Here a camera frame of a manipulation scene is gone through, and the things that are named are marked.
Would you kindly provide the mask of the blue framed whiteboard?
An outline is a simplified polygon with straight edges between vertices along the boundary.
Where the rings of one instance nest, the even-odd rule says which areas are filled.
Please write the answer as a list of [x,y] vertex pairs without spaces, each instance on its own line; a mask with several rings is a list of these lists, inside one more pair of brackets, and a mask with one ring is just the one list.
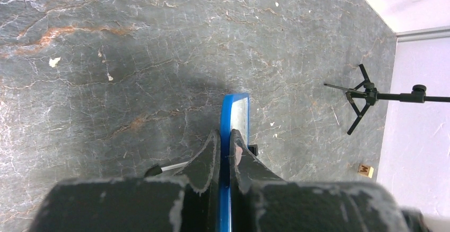
[[150,231],[255,231],[258,195],[254,184],[271,173],[257,157],[258,147],[248,140],[250,101],[247,93],[225,96],[220,127],[212,130],[201,150],[187,162],[155,165],[146,178],[162,181],[161,174],[173,170],[181,188],[160,186],[152,194]]

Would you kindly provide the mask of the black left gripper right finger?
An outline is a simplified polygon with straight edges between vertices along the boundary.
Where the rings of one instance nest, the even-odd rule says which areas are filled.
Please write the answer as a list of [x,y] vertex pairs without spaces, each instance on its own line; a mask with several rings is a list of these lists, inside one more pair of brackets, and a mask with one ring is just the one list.
[[233,231],[429,231],[369,182],[288,182],[263,165],[238,130],[230,134]]

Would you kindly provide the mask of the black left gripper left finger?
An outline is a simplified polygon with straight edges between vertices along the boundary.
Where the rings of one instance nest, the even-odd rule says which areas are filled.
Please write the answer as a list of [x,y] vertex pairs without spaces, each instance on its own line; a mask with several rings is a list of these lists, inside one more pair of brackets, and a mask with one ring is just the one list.
[[43,200],[31,231],[217,231],[220,133],[172,176],[72,178]]

